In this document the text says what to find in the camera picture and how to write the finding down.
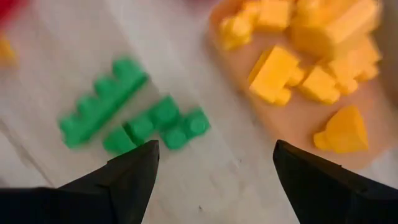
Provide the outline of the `green plastic building block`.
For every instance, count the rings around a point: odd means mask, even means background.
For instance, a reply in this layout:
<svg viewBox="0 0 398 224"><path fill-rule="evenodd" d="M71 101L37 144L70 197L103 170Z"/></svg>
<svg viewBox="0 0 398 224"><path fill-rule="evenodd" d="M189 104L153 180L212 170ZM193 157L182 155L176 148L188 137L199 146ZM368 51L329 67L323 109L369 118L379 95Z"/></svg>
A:
<svg viewBox="0 0 398 224"><path fill-rule="evenodd" d="M202 108L196 107L176 123L160 132L160 138L169 150L179 150L196 137L204 135L211 124Z"/></svg>
<svg viewBox="0 0 398 224"><path fill-rule="evenodd" d="M178 104L167 95L112 130L103 141L104 149L116 156L129 152L143 145L156 131L171 127L180 117Z"/></svg>

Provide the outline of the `long yellow building block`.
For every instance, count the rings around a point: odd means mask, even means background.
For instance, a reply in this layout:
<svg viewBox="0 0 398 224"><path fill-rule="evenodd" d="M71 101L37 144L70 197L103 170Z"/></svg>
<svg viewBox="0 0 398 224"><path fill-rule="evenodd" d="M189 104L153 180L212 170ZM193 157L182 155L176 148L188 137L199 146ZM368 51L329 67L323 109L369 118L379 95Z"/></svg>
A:
<svg viewBox="0 0 398 224"><path fill-rule="evenodd" d="M335 58L380 23L381 0L297 0L290 39L314 57Z"/></svg>

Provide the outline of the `yellow plastic building block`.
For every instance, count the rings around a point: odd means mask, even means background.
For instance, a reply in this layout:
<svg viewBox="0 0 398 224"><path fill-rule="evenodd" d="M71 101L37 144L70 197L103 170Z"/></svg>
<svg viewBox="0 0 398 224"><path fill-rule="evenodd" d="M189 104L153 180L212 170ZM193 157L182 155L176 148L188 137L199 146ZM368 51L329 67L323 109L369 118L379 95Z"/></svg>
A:
<svg viewBox="0 0 398 224"><path fill-rule="evenodd" d="M299 89L307 97L330 105L336 103L341 95L336 87L335 79L320 66L315 66L310 70Z"/></svg>
<svg viewBox="0 0 398 224"><path fill-rule="evenodd" d="M261 54L251 70L249 90L262 100L274 105L286 105L291 99L291 86L297 86L304 78L300 60L278 45Z"/></svg>
<svg viewBox="0 0 398 224"><path fill-rule="evenodd" d="M317 149L340 154L368 150L368 135L359 109L349 105L338 110L325 129L313 135L313 142Z"/></svg>
<svg viewBox="0 0 398 224"><path fill-rule="evenodd" d="M0 34L0 65L14 65L16 55L5 35Z"/></svg>
<svg viewBox="0 0 398 224"><path fill-rule="evenodd" d="M294 3L288 0L261 0L256 29L264 32L283 32L288 28Z"/></svg>
<svg viewBox="0 0 398 224"><path fill-rule="evenodd" d="M260 1L246 1L235 15L221 21L219 31L225 50L250 43L260 8Z"/></svg>
<svg viewBox="0 0 398 224"><path fill-rule="evenodd" d="M358 89L359 82L379 75L377 63L382 59L377 43L371 36L364 37L353 49L326 64L336 80L337 89L349 95Z"/></svg>

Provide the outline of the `orange translucent plastic bin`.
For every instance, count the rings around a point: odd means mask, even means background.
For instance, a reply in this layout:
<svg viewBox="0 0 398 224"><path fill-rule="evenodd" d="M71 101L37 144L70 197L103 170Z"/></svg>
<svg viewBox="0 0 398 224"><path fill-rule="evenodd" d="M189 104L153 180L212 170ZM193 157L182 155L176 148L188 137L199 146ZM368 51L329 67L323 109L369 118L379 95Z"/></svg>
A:
<svg viewBox="0 0 398 224"><path fill-rule="evenodd" d="M273 140L285 140L290 144L316 156L337 163L346 169L360 170L370 166L380 156L398 149L398 112L389 101L380 79L367 82L350 96L345 96L334 105L316 103L293 92L292 99L285 106L272 106L253 95L246 80L263 50L273 42L284 43L281 37L255 35L253 41L238 50L222 49L216 30L221 20L235 11L244 0L221 0L211 10L207 38L214 48L218 65L226 79L243 94L251 105L256 119ZM369 138L369 150L337 154L321 151L313 144L313 135L342 107L356 105L365 122Z"/></svg>

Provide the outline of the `red plastic building block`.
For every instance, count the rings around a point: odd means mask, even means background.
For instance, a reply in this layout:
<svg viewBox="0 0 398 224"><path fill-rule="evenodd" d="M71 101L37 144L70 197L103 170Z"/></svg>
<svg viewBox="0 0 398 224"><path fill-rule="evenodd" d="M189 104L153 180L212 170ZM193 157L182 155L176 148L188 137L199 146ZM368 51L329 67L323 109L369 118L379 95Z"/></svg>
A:
<svg viewBox="0 0 398 224"><path fill-rule="evenodd" d="M5 23L20 8L30 0L0 0L0 24Z"/></svg>

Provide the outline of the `long green building block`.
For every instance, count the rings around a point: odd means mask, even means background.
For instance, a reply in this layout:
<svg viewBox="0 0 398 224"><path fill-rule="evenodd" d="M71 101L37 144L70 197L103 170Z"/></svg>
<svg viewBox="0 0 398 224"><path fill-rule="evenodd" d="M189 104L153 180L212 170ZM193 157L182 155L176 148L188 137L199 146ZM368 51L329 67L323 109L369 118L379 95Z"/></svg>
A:
<svg viewBox="0 0 398 224"><path fill-rule="evenodd" d="M77 98L74 109L59 118L66 146L74 148L89 141L147 81L138 61L127 56L113 60L111 71L93 82L93 91Z"/></svg>

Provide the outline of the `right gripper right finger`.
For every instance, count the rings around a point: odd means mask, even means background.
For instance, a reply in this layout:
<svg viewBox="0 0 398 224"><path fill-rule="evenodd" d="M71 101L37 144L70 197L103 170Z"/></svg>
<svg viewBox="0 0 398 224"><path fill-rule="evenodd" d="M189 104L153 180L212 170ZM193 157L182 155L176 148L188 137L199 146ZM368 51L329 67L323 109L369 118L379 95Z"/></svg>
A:
<svg viewBox="0 0 398 224"><path fill-rule="evenodd" d="M272 158L300 224L398 224L398 189L283 140Z"/></svg>

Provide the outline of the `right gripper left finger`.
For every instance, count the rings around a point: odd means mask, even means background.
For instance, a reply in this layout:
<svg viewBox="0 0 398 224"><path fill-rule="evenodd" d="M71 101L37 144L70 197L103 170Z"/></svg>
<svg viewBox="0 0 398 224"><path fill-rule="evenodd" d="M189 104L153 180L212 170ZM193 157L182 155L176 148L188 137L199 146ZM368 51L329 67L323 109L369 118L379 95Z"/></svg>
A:
<svg viewBox="0 0 398 224"><path fill-rule="evenodd" d="M58 188L0 188L0 224L141 224L159 159L151 140Z"/></svg>

